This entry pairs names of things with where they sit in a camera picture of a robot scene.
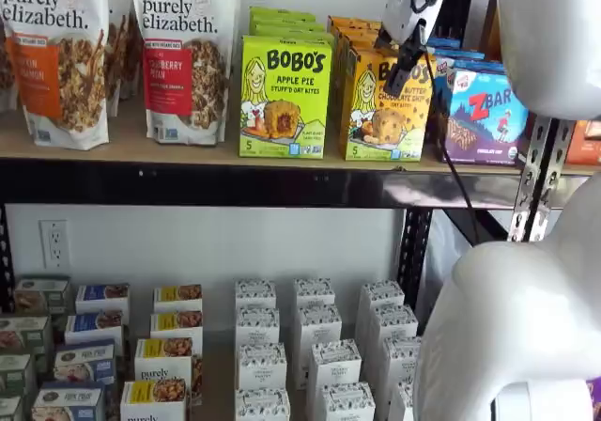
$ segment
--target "bobo's peanut butter box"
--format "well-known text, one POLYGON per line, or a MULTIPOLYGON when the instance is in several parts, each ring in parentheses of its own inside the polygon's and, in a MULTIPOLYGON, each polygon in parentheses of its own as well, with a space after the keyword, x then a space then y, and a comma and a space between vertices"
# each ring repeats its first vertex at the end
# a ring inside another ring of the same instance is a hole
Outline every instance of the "bobo's peanut butter box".
POLYGON ((323 158, 331 46, 244 37, 240 156, 323 158))
MULTIPOLYGON (((436 59, 431 57, 434 69, 436 59)), ((343 98, 340 146, 350 161, 419 161, 432 96, 425 57, 397 98, 384 92, 395 56, 351 48, 343 98)))

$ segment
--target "outlet cover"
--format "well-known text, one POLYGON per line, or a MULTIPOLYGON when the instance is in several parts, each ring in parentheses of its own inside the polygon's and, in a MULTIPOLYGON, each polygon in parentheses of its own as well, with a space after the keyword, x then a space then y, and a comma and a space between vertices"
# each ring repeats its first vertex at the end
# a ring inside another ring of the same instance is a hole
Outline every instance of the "outlet cover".
POLYGON ((44 268, 67 270, 70 267, 67 221, 39 221, 44 268))

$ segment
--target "granola bag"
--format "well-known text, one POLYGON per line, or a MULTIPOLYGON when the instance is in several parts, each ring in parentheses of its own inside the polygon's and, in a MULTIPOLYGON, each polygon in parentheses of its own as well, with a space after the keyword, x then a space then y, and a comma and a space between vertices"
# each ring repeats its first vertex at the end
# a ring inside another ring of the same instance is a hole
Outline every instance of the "granola bag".
POLYGON ((215 145, 227 114, 238 0, 134 0, 147 137, 215 145))
POLYGON ((0 0, 7 48, 36 144, 88 150, 108 142, 107 0, 0 0))
POLYGON ((109 117, 119 105, 121 74, 125 63, 130 28, 131 0, 109 0, 109 36, 104 53, 106 103, 109 117))

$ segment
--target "small white box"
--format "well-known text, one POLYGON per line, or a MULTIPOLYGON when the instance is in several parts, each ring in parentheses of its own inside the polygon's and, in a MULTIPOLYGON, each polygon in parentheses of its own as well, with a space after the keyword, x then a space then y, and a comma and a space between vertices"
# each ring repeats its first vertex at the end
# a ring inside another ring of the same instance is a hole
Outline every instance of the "small white box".
POLYGON ((290 400, 284 388, 237 390, 235 410, 236 421, 288 421, 290 400))
POLYGON ((75 312, 99 313, 120 311, 123 325, 130 325, 130 285, 87 285, 77 290, 75 312))
POLYGON ((336 305, 316 305, 299 308, 295 318, 292 344, 292 372, 297 389, 307 386, 311 346, 338 341, 342 319, 336 305))
POLYGON ((242 307, 275 308, 275 284, 260 279, 236 282, 236 310, 242 307))
POLYGON ((307 419, 313 420, 315 400, 321 387, 337 383, 356 383, 361 373, 361 356, 352 339, 311 346, 311 364, 307 384, 307 419))
POLYGON ((292 312, 302 306, 333 305, 336 299, 329 278, 295 278, 292 312))
POLYGON ((366 337, 369 332, 369 321, 371 311, 377 306, 386 303, 402 305, 405 294, 398 283, 393 280, 383 282, 367 283, 361 287, 359 295, 359 309, 357 310, 357 321, 355 323, 355 341, 359 353, 365 355, 366 337))
POLYGON ((271 344, 280 340, 277 308, 241 308, 236 313, 236 348, 243 344, 271 344))
POLYGON ((121 419, 186 421, 185 388, 183 379, 125 382, 121 419))
POLYGON ((192 340, 140 339, 134 359, 135 380, 183 379, 192 388, 192 340))
POLYGON ((405 338, 417 336, 418 322, 408 305, 384 304, 372 310, 369 325, 365 376, 372 386, 376 386, 378 384, 379 352, 384 344, 384 339, 393 335, 405 338))
POLYGON ((394 387, 388 419, 391 421, 413 421, 412 383, 400 382, 394 387))
POLYGON ((203 311, 203 289, 200 285, 161 287, 154 289, 154 313, 203 311))
POLYGON ((113 339, 117 357, 123 357, 121 320, 120 311, 70 315, 65 329, 65 344, 82 344, 99 339, 113 339))
POLYGON ((240 346, 236 389, 285 388, 286 366, 282 343, 240 346))
POLYGON ((373 421, 376 404, 365 382, 325 385, 316 402, 316 421, 373 421))
POLYGON ((420 338, 386 338, 382 346, 376 395, 379 421, 385 421, 390 411, 393 389, 401 381, 412 382, 422 340, 420 338))

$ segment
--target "bobo's box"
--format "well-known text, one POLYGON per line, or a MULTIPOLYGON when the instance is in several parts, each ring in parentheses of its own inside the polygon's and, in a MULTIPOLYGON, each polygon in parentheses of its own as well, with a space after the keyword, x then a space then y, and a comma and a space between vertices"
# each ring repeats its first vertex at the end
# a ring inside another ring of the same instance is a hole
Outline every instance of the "bobo's box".
POLYGON ((48 382, 31 409, 33 421, 104 421, 104 385, 98 382, 48 382))
POLYGON ((323 158, 331 46, 245 36, 239 155, 323 158))
POLYGON ((440 124, 449 157, 459 163, 515 164, 528 110, 503 65, 456 60, 441 84, 440 124))
MULTIPOLYGON (((436 59, 430 57, 434 69, 436 59)), ((340 149, 350 161, 420 161, 432 84, 425 57, 398 98, 384 92, 395 56, 351 48, 342 101, 340 149)))
POLYGON ((121 419, 185 421, 186 383, 183 379, 125 382, 121 419))

